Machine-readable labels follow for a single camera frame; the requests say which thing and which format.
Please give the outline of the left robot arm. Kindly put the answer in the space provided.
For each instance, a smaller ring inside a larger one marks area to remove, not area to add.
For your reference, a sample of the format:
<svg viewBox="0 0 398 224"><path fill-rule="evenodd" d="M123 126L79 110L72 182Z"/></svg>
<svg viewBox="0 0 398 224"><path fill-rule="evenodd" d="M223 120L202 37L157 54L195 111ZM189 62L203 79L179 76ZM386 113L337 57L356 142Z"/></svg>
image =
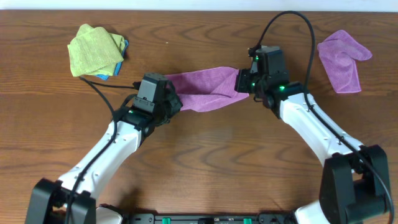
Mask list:
<svg viewBox="0 0 398 224"><path fill-rule="evenodd" d="M154 129L169 123L182 103L170 81L137 82L103 137L70 171L52 182L41 179L33 188L26 223L96 223L96 200L121 164Z"/></svg>

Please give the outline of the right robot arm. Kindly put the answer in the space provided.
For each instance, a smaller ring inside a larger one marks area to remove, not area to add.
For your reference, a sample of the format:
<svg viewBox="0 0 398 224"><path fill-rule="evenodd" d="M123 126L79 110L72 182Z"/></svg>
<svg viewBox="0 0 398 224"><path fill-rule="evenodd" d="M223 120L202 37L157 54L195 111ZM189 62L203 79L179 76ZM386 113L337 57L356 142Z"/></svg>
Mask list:
<svg viewBox="0 0 398 224"><path fill-rule="evenodd" d="M323 166L318 200L294 211L296 223L362 223L385 213L393 223L387 156L380 146L346 134L286 73L240 70L235 89L252 93L291 126Z"/></svg>

